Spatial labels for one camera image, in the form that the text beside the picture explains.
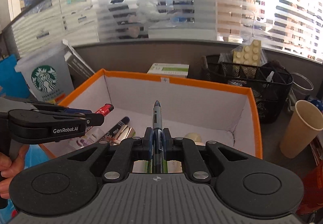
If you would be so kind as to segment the person's left hand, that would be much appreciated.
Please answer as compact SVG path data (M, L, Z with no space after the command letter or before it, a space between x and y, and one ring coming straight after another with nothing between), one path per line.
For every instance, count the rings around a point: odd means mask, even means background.
M22 145L20 147L18 156L15 160L11 160L9 157L1 153L1 176L4 180L0 183L1 198L9 199L9 185L19 172L25 167L25 157L29 150L29 145Z

